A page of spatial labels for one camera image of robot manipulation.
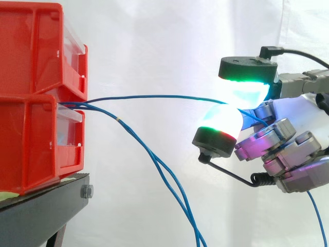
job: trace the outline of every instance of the red storage bin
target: red storage bin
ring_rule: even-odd
[[[51,95],[0,95],[0,116],[0,191],[24,195],[83,169],[83,112]]]
[[[60,4],[0,2],[0,94],[85,101],[87,53]]]

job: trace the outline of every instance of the transparent bin front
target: transparent bin front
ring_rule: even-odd
[[[80,146],[76,143],[76,124],[81,123],[83,116],[61,104],[57,104],[57,145]]]
[[[85,53],[85,46],[71,28],[68,20],[64,18],[64,56],[66,57],[67,63],[76,72],[79,72],[79,55]]]

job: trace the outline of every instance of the green light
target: green light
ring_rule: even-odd
[[[239,109],[255,109],[265,99],[269,85],[254,81],[230,81],[220,78],[218,99]]]
[[[237,139],[242,124],[243,118],[237,108],[228,104],[218,104],[209,109],[201,126],[220,130]]]

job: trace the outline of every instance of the coiled black cable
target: coiled black cable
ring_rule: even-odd
[[[256,187],[276,184],[273,177],[267,172],[253,173],[250,179],[253,184],[257,185]]]
[[[256,188],[256,187],[259,187],[259,186],[265,186],[265,185],[274,185],[275,182],[274,182],[274,179],[273,177],[271,177],[268,173],[266,172],[260,172],[260,173],[253,173],[251,176],[250,176],[250,179],[251,179],[251,182],[239,177],[238,175],[235,175],[234,173],[212,163],[212,162],[209,162],[207,163],[209,166],[217,169],[218,171],[221,171],[229,176],[231,176],[232,178],[235,178],[236,180],[239,180],[240,182],[250,186],[250,187],[253,187],[253,188]]]

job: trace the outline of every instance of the cable connector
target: cable connector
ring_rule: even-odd
[[[284,54],[283,47],[277,46],[262,46],[261,52],[259,53],[260,58],[271,59],[273,56]]]

